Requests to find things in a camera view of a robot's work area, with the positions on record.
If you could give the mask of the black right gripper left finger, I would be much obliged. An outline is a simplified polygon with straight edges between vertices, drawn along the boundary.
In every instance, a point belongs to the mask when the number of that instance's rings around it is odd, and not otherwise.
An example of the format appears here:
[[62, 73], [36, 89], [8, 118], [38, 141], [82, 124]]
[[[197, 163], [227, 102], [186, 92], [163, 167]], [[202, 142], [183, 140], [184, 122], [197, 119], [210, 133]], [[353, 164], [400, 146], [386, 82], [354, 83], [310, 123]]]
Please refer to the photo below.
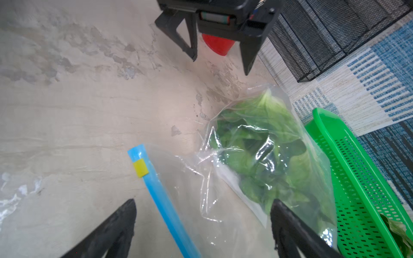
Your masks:
[[136, 216], [136, 203], [129, 199], [63, 257], [126, 258], [134, 236]]

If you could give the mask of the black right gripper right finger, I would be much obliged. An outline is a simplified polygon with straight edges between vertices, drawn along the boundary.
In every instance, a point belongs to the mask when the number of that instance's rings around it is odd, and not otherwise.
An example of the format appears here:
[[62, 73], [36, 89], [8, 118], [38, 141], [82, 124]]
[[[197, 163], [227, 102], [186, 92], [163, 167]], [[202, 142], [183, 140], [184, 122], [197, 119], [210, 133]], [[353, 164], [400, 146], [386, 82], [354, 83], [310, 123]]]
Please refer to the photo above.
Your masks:
[[271, 228], [275, 250], [281, 258], [341, 258], [342, 255], [329, 247], [281, 200], [273, 201], [271, 207]]

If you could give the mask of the clear blue-zip bag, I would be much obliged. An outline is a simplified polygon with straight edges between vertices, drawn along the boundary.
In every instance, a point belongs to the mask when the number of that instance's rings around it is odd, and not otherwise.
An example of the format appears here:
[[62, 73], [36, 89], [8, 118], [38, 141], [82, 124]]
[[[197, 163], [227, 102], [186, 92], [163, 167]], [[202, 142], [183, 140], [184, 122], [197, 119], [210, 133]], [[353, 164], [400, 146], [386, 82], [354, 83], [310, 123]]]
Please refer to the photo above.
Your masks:
[[185, 258], [276, 258], [275, 200], [338, 249], [330, 161], [279, 87], [248, 89], [200, 139], [185, 156], [149, 144], [128, 152]]

